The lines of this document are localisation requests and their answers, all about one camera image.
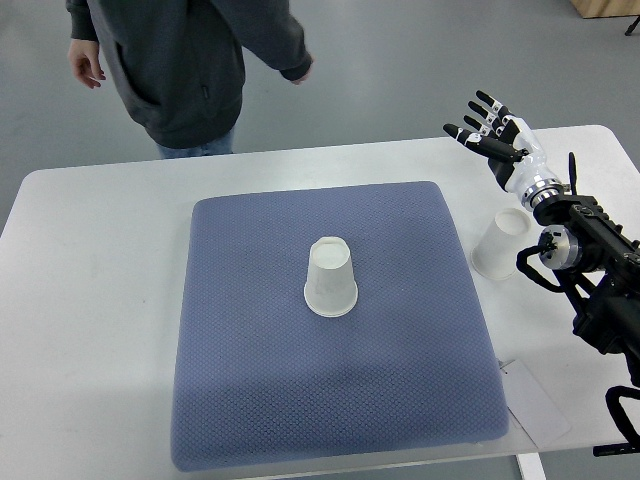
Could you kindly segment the person's right hand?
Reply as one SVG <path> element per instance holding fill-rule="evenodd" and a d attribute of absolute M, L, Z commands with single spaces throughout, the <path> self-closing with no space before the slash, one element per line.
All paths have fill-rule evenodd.
<path fill-rule="evenodd" d="M 99 43 L 72 39 L 67 58 L 74 78 L 89 89 L 100 88 L 106 80 L 99 60 Z"/>

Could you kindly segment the person's left hand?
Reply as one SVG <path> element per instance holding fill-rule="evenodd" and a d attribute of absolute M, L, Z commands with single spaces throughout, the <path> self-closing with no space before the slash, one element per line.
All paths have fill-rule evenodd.
<path fill-rule="evenodd" d="M 304 83 L 311 75 L 314 61 L 315 58 L 310 56 L 309 61 L 301 67 L 300 74 L 296 75 L 296 77 L 291 80 L 291 83 L 294 85 L 301 85 Z"/>

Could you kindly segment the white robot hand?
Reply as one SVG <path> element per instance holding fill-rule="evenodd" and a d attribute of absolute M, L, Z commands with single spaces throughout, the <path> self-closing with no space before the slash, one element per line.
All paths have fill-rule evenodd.
<path fill-rule="evenodd" d="M 469 150 L 494 159 L 488 165 L 499 186 L 513 193 L 523 207 L 536 207 L 543 199 L 559 195 L 561 181 L 548 168 L 547 155 L 527 123 L 486 92 L 477 90 L 475 95 L 481 105 L 469 101 L 468 107 L 487 125 L 464 115 L 464 122 L 477 132 L 451 123 L 443 125 L 444 132 L 457 142 L 468 144 Z"/>

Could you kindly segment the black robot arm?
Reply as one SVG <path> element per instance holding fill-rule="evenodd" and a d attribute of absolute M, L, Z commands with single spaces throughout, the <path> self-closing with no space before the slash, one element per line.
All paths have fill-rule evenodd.
<path fill-rule="evenodd" d="M 639 383 L 639 244 L 627 239 L 592 196 L 547 166 L 538 138 L 520 117 L 477 91 L 465 127 L 444 131 L 486 158 L 500 188 L 514 194 L 542 226 L 538 243 L 520 252 L 516 267 L 541 287 L 564 294 L 575 311 L 573 332 L 602 354 L 624 356 L 631 382 Z"/>

